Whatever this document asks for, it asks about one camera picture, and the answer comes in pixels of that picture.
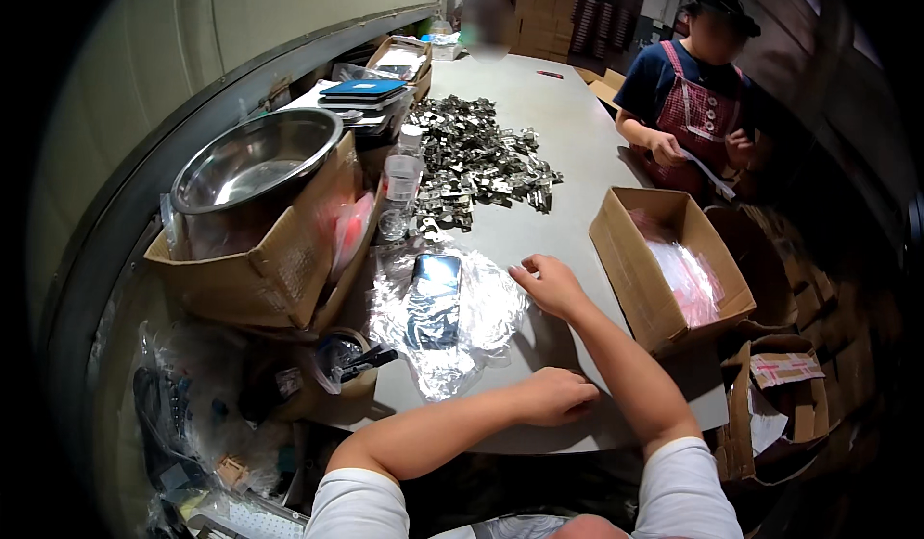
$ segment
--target person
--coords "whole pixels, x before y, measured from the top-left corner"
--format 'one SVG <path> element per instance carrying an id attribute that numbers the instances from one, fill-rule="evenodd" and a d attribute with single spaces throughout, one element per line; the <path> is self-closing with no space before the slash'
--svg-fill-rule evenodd
<path id="1" fill-rule="evenodd" d="M 716 176 L 741 170 L 754 156 L 756 84 L 732 60 L 760 27 L 739 0 L 688 0 L 689 36 L 642 49 L 614 102 L 616 129 L 658 188 L 708 202 L 706 175 L 686 149 Z"/>
<path id="2" fill-rule="evenodd" d="M 722 493 L 715 459 L 667 372 L 591 302 L 565 264 L 534 255 L 522 265 L 510 268 L 511 276 L 543 312 L 575 329 L 641 442 L 639 516 L 631 536 L 742 537 Z M 512 425 L 571 422 L 600 395 L 585 377 L 545 367 L 514 385 L 425 405 L 365 426 L 331 456 L 314 498 L 306 539 L 407 538 L 410 518 L 401 481 L 437 469 Z M 500 519 L 439 537 L 628 536 L 604 518 L 579 515 L 559 522 L 541 518 L 538 524 L 530 518 Z"/>

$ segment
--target gray table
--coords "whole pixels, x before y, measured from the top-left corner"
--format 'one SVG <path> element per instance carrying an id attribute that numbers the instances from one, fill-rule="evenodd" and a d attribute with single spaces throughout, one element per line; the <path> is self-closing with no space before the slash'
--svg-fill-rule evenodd
<path id="1" fill-rule="evenodd" d="M 554 71 L 558 80 L 539 75 Z M 502 128 L 532 126 L 539 133 L 539 157 L 565 175 L 552 187 L 552 211 L 536 212 L 525 203 L 512 208 L 477 205 L 471 232 L 451 231 L 470 248 L 477 248 L 502 267 L 540 253 L 557 256 L 574 270 L 590 298 L 618 325 L 629 330 L 616 295 L 588 236 L 588 227 L 610 186 L 640 187 L 640 178 L 620 157 L 626 140 L 613 120 L 571 66 L 523 56 L 507 56 L 495 64 L 466 57 L 433 62 L 432 97 L 456 94 L 473 100 L 496 101 Z M 341 316 L 341 323 L 358 328 L 365 316 L 364 291 L 358 284 Z M 578 335 L 560 319 L 535 307 L 522 332 L 514 337 L 511 363 L 485 369 L 468 395 L 510 385 L 543 366 L 580 369 L 605 388 L 600 373 Z M 702 429 L 728 423 L 719 360 L 713 351 L 664 361 L 690 401 Z M 326 398 L 313 418 L 349 430 L 395 411 L 424 404 L 407 364 L 396 360 L 382 367 L 373 396 L 356 401 Z M 582 420 L 558 428 L 520 426 L 482 441 L 474 450 L 494 453 L 542 454 L 618 449 L 637 442 L 608 396 Z"/>

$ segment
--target water bottle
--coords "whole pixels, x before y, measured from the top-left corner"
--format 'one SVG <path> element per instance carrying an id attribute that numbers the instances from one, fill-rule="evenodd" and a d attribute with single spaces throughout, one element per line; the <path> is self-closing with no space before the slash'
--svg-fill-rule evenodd
<path id="1" fill-rule="evenodd" d="M 398 146 L 385 159 L 385 201 L 379 216 L 379 233 L 387 242 L 399 241 L 408 232 L 423 172 L 422 134 L 419 126 L 402 124 Z"/>

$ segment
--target blue notebook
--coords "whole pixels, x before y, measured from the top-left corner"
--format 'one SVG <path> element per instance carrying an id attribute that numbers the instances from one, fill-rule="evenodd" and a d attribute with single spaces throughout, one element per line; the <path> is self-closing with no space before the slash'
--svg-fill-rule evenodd
<path id="1" fill-rule="evenodd" d="M 384 97 L 387 94 L 396 92 L 406 83 L 404 80 L 349 80 L 338 83 L 336 86 L 331 86 L 326 90 L 321 90 L 321 94 L 325 96 Z"/>

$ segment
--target smartphone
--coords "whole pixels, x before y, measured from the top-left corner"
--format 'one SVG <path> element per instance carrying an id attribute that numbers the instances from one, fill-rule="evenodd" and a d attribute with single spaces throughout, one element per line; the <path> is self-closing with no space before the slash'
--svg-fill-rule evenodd
<path id="1" fill-rule="evenodd" d="M 454 348 L 458 342 L 459 274 L 457 256 L 420 255 L 408 291 L 408 343 L 411 348 Z"/>

